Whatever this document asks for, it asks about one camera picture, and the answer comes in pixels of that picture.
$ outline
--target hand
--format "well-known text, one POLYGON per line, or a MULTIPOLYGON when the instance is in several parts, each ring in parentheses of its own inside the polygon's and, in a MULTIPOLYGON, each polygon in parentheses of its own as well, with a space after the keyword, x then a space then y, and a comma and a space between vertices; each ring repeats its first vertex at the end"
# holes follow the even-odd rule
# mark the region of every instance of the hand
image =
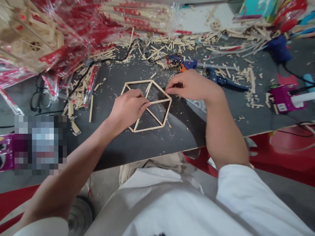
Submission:
POLYGON ((207 104, 225 98, 225 94, 219 85, 192 69, 175 75, 165 91, 168 94, 177 94, 190 100, 205 100, 207 104), (182 83, 183 88, 174 88, 174 85, 178 83, 182 83))
POLYGON ((131 89, 115 99, 108 120, 115 124, 118 134, 120 134, 135 123, 150 105, 149 100, 144 97, 140 89, 131 89))

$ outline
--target table surface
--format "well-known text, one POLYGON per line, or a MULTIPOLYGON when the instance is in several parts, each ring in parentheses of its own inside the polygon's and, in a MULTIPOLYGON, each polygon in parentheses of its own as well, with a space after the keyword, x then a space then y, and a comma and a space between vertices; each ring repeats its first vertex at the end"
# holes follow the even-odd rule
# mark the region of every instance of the table surface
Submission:
MULTIPOLYGON (((238 40, 229 40, 228 43, 221 42, 222 45, 237 45, 237 43, 239 43, 238 40)), ((313 48, 315 48, 314 40, 300 39, 293 41, 290 44, 289 51, 294 56, 294 59, 288 63, 287 67, 298 75, 304 75, 306 73, 314 75, 314 63, 307 65, 308 62, 314 60, 314 52, 310 50, 313 48)), ((205 47, 199 49, 197 52, 185 51, 185 56, 190 56, 202 62, 202 59, 209 54, 209 51, 206 50, 205 47)), ((261 51, 256 55, 248 56, 247 59, 254 61, 253 70, 257 77, 256 84, 262 83, 262 86, 256 86, 256 94, 260 99, 259 104, 264 105, 265 93, 269 90, 270 80, 275 79, 274 82, 277 81, 276 73, 279 73, 283 77, 288 77, 289 74, 284 71, 282 67, 276 66, 268 52, 261 51), (260 73, 263 73, 263 79, 259 78, 258 74, 260 73)), ((247 62, 234 55, 232 58, 224 56, 214 59, 213 61, 215 64, 219 65, 228 62, 229 66, 236 63, 237 66, 240 66, 241 70, 248 67, 247 62)), ((102 82, 104 77, 106 77, 107 80, 94 92, 92 122, 89 123, 89 109, 75 111, 75 116, 77 116, 75 122, 82 133, 78 136, 74 136, 72 131, 69 130, 68 153, 72 152, 78 145, 86 140, 109 116, 114 100, 121 94, 125 82, 148 80, 154 73, 157 74, 153 80, 159 84, 161 88, 165 89, 168 81, 176 71, 162 70, 162 68, 155 63, 150 64, 141 61, 139 55, 129 64, 103 64, 100 67, 96 83, 102 82)), ((144 91, 146 87, 140 85, 140 88, 144 91)), ((26 115, 35 114, 31 112, 29 108, 30 97, 35 90, 34 79, 29 79, 6 89, 8 94, 26 115)), ((224 89, 224 91, 232 115, 243 136, 250 136, 291 126, 300 121, 315 120, 315 105, 312 102, 307 103, 307 109, 294 111, 288 115, 276 115, 273 110, 266 106, 261 108, 247 107, 247 101, 242 92, 229 89, 224 89), (237 121, 239 116, 244 116, 245 119, 237 121)), ((158 93, 157 90, 153 88, 149 94, 149 100, 154 101, 157 98, 161 99, 162 94, 158 93)), ((127 129, 108 145, 96 170, 205 146, 206 114, 182 98, 174 96, 172 98, 172 104, 164 128, 139 133, 132 133, 127 129)), ((49 110, 58 110, 62 108, 63 105, 63 102, 52 104, 49 110)), ((151 105, 150 110, 162 121, 165 115, 164 111, 166 105, 167 104, 151 105)), ((2 98, 0 99, 0 113, 1 126, 13 125, 13 114, 2 98)), ((149 114, 145 113, 139 123, 138 129, 155 125, 157 125, 157 122, 154 121, 149 114)), ((12 129, 0 130, 1 134, 10 131, 12 131, 12 129)))

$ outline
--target khaki pants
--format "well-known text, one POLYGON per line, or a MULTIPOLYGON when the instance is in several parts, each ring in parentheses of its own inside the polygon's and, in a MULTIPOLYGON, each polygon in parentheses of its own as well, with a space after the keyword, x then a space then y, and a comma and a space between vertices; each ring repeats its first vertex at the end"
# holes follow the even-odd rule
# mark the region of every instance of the khaki pants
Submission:
POLYGON ((185 169, 186 163, 184 156, 181 152, 173 153, 170 155, 155 157, 148 160, 133 162, 130 164, 120 166, 119 184, 125 183, 138 168, 159 167, 163 169, 175 170, 182 173, 185 169))

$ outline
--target shirt sleeve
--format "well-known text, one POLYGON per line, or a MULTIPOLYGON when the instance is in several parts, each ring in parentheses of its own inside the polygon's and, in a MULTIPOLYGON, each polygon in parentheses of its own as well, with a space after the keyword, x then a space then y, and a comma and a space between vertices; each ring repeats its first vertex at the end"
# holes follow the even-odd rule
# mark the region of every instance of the shirt sleeve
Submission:
POLYGON ((35 221, 17 231, 13 236, 68 236, 68 222, 61 217, 35 221))
POLYGON ((247 166, 220 169, 217 201, 260 235, 315 235, 247 166))

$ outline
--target hexagonal frame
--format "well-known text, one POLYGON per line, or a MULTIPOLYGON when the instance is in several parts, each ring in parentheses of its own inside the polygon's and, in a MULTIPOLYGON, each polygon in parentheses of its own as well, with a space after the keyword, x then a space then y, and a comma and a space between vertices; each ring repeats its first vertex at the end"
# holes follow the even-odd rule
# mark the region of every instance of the hexagonal frame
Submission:
POLYGON ((135 125, 135 128, 132 129, 131 127, 128 127, 131 132, 133 133, 138 133, 138 132, 143 132, 143 131, 148 131, 148 130, 154 130, 154 129, 159 129, 159 128, 163 128, 165 126, 165 123, 166 123, 166 119, 167 119, 167 116, 168 116, 168 112, 170 110, 170 107, 171 107, 171 103, 172 103, 172 98, 167 94, 165 93, 165 91, 156 83, 154 82, 153 80, 142 80, 142 81, 133 81, 133 82, 126 82, 123 89, 122 89, 122 92, 121 92, 121 95, 124 94, 124 91, 126 89, 126 87, 130 90, 131 88, 128 86, 130 84, 142 84, 142 83, 149 83, 148 84, 148 87, 146 89, 146 94, 145 94, 145 98, 148 97, 148 94, 149 94, 149 91, 150 91, 150 88, 152 86, 152 84, 154 84, 166 97, 167 99, 163 99, 163 100, 159 100, 159 101, 154 101, 154 102, 150 102, 151 104, 157 104, 157 103, 162 103, 162 102, 170 102, 170 104, 168 105, 168 108, 166 110, 166 115, 164 117, 164 120, 163 120, 163 123, 161 123, 157 118, 156 116, 147 108, 147 111, 153 116, 153 118, 160 124, 160 126, 156 126, 156 127, 151 127, 151 128, 146 128, 146 129, 141 129, 141 130, 137 130, 137 127, 138 127, 138 124, 139 124, 139 120, 140 118, 137 120, 136 122, 136 125, 135 125))

